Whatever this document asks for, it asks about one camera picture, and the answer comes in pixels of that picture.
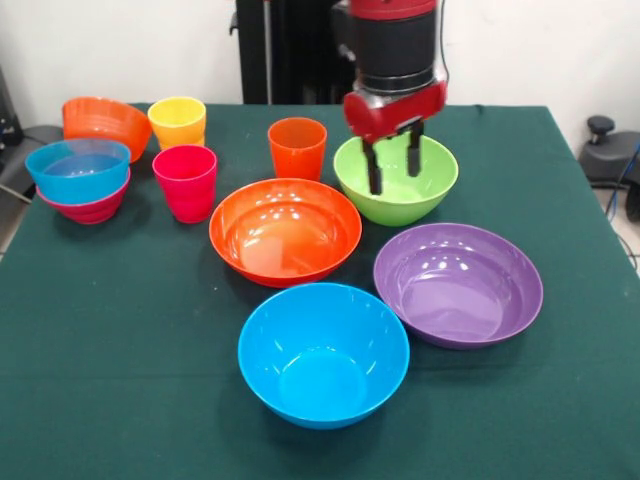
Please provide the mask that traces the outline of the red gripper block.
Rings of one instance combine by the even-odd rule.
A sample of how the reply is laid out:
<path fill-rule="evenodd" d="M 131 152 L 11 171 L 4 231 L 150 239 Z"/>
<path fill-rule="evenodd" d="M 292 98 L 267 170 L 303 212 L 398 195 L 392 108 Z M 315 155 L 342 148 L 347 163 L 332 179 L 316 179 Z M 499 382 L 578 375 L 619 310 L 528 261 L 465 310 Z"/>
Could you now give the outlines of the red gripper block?
<path fill-rule="evenodd" d="M 443 109 L 446 95 L 447 83 L 436 81 L 409 95 L 382 97 L 360 89 L 345 96 L 343 110 L 347 124 L 354 135 L 363 139 L 362 151 L 367 161 L 371 194 L 382 193 L 382 173 L 372 143 L 394 136 L 409 126 L 407 172 L 409 176 L 417 177 L 421 172 L 424 120 Z"/>

